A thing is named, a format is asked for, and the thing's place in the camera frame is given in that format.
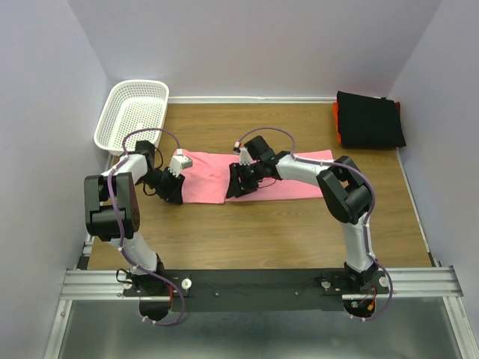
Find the pink t shirt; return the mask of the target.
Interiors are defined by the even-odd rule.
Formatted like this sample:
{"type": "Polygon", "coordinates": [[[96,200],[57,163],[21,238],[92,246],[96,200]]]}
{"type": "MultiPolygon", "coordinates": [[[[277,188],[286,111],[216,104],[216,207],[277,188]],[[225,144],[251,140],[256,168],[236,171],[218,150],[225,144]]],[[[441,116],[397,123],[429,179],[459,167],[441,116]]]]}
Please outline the pink t shirt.
{"type": "Polygon", "coordinates": [[[185,180],[182,186],[184,203],[223,204],[241,201],[298,200],[321,198],[321,190],[293,180],[268,179],[260,188],[242,197],[227,199],[229,164],[237,162],[238,155],[183,151],[192,159],[192,166],[182,171],[185,180]]]}

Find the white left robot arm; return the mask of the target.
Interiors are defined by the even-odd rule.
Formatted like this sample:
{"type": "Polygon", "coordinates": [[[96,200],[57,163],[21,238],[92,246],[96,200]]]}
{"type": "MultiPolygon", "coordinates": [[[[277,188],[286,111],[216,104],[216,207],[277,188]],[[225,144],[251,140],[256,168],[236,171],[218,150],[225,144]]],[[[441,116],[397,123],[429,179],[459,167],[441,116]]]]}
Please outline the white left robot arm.
{"type": "Polygon", "coordinates": [[[134,284],[149,295],[158,295],[166,285],[164,265],[146,244],[139,229],[141,215],[135,187],[143,185],[167,203],[183,203],[183,171],[192,159],[178,149],[165,168],[155,166],[156,147],[138,141],[108,171],[84,180],[85,225],[91,236],[115,247],[130,264],[134,284]]]}

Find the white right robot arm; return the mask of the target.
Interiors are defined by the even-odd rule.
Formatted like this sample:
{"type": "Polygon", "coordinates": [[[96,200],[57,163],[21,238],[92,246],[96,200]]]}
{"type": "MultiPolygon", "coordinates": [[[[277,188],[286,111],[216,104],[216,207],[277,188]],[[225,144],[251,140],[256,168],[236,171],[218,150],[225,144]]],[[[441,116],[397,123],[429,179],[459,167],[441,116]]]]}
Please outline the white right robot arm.
{"type": "Polygon", "coordinates": [[[354,293],[371,285],[378,271],[370,240],[370,216],[375,205],[372,185],[348,156],[318,160],[290,151],[276,153],[260,135],[236,142],[237,162],[229,165],[226,198],[259,190],[264,179],[293,180],[320,189],[329,213],[341,223],[347,249],[344,283],[354,293]]]}

